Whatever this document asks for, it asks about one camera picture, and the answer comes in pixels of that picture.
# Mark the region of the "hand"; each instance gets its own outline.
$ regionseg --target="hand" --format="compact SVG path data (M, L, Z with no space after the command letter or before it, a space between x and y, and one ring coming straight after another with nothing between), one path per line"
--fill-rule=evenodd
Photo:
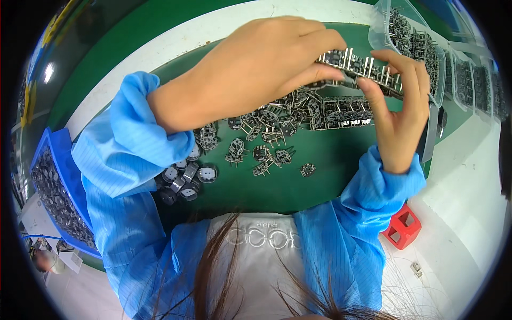
M430 77L422 61L414 61L389 49L371 53L375 58L389 62L391 73L399 73L402 79L403 105L400 112L388 110L384 94L374 81L359 78L357 83L373 111L384 171L403 174L411 166L429 118Z
M318 21L294 16L253 20L147 100L168 133L196 129L256 110L305 84L342 80L340 70L314 62L324 52L346 47L337 31Z

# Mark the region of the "white shirt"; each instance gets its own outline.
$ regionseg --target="white shirt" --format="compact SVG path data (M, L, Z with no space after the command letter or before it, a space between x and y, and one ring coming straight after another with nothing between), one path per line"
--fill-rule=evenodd
M230 215L212 219L208 240ZM280 320L293 316L276 292L278 286L287 302L303 314L303 308L294 299L301 302L304 299L283 267L283 264L286 265L298 279L303 278L304 265L295 221L292 216L260 212L240 214L225 237L211 274L210 310L215 307L222 291L235 243L238 244L237 260L224 316L232 318L241 303L236 320Z

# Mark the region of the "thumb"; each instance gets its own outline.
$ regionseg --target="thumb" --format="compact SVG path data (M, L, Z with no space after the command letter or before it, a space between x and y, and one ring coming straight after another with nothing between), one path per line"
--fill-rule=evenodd
M291 92L300 86L327 79L343 80L343 72L330 66L313 63L306 70L285 82L282 88L286 92Z
M379 85L367 78L358 78L357 84L370 103L374 118L377 121L384 119L389 114L389 109Z

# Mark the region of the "blue anti-static coat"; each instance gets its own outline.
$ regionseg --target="blue anti-static coat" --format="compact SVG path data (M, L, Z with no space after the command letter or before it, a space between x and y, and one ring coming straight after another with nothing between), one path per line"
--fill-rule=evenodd
M72 151L110 284L136 319L151 318L158 295L160 314L190 293L210 224L203 220L178 225L169 235L163 231L150 195L156 190L153 177L190 153L194 135L167 135L156 124L146 95L158 86L155 75L128 75L112 105L89 123ZM408 173L393 175L382 170L378 149L371 146L340 197L293 215L306 284L321 292L317 270L325 288L331 276L339 306L379 309L385 255L377 235L424 185L418 155ZM189 298L173 313L190 314L192 304Z

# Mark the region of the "blue cable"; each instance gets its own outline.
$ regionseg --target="blue cable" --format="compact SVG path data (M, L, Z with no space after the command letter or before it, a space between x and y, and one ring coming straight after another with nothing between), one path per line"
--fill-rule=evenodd
M33 237L62 240L62 238L52 237L52 236L43 236L41 234L29 234L28 236L22 237L22 240L25 240L26 238L33 238Z

